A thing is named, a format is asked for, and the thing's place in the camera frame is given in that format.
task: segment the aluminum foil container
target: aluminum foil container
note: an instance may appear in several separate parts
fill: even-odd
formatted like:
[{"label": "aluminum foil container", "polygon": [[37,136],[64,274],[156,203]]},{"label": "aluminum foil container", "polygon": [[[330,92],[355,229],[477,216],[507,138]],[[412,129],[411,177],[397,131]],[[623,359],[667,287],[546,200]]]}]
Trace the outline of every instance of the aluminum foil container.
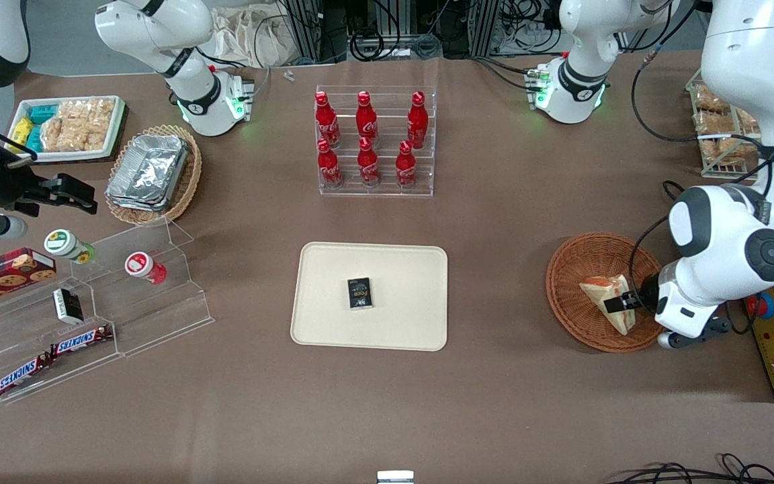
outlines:
[{"label": "aluminum foil container", "polygon": [[187,150],[187,141],[177,136],[138,136],[125,151],[107,197],[125,208],[164,211],[171,204]]}]

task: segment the white bottle cap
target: white bottle cap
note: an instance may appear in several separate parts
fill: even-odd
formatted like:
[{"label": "white bottle cap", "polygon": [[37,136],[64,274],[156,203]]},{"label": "white bottle cap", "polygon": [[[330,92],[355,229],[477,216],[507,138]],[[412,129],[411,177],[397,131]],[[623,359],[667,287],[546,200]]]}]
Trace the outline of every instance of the white bottle cap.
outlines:
[{"label": "white bottle cap", "polygon": [[77,238],[71,231],[64,229],[53,230],[44,239],[44,248],[54,256],[64,256],[77,245]]},{"label": "white bottle cap", "polygon": [[124,270],[133,278],[144,278],[154,269],[154,260],[145,252],[133,252],[124,263]]}]

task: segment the gray floor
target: gray floor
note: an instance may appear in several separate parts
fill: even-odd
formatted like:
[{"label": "gray floor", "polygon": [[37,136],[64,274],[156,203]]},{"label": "gray floor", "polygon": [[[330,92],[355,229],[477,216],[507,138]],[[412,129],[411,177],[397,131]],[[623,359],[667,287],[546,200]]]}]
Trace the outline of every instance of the gray floor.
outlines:
[{"label": "gray floor", "polygon": [[[203,0],[208,7],[239,5],[252,0]],[[99,39],[95,31],[94,13],[105,0],[31,0],[28,2],[27,24],[32,43],[28,68],[33,73],[56,76],[88,74],[149,73],[151,69],[137,59],[114,52]],[[676,24],[686,12],[681,7],[672,19]],[[661,26],[652,30],[645,41],[657,35]],[[666,48],[671,50],[700,49],[703,27],[697,15],[692,16],[682,30],[672,37]],[[557,49],[568,48],[563,40]],[[0,130],[7,128],[13,108],[13,88],[0,89]]]}]

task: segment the coca-cola bottle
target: coca-cola bottle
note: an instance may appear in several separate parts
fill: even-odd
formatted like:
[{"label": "coca-cola bottle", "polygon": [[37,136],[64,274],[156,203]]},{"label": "coca-cola bottle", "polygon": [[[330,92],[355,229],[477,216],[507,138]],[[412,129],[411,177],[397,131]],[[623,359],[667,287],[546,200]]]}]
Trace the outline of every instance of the coca-cola bottle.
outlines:
[{"label": "coca-cola bottle", "polygon": [[378,156],[372,150],[372,140],[369,138],[360,138],[360,153],[357,154],[357,164],[360,165],[363,186],[374,189],[381,183],[381,174],[378,173]]},{"label": "coca-cola bottle", "polygon": [[399,143],[399,156],[396,157],[396,183],[402,191],[414,189],[417,184],[417,159],[411,153],[411,142]]},{"label": "coca-cola bottle", "polygon": [[336,111],[331,107],[324,91],[316,92],[316,123],[318,131],[332,147],[339,144],[339,119],[336,118]]},{"label": "coca-cola bottle", "polygon": [[426,143],[426,129],[429,128],[429,114],[426,113],[426,95],[423,91],[411,96],[411,111],[408,111],[408,141],[419,150]]},{"label": "coca-cola bottle", "polygon": [[378,146],[378,115],[367,91],[357,93],[357,132],[360,138],[369,138],[373,147]]},{"label": "coca-cola bottle", "polygon": [[321,138],[318,141],[318,169],[325,181],[325,187],[335,190],[342,186],[342,172],[339,169],[339,160],[336,153],[331,150],[331,144]]}]

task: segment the beige tray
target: beige tray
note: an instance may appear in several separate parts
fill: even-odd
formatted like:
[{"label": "beige tray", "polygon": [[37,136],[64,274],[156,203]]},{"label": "beige tray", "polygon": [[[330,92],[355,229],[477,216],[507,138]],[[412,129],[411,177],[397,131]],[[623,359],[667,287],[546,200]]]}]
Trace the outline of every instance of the beige tray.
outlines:
[{"label": "beige tray", "polygon": [[[371,309],[352,311],[348,279],[369,278]],[[310,242],[300,252],[298,344],[436,352],[446,344],[447,257],[440,247]]]}]

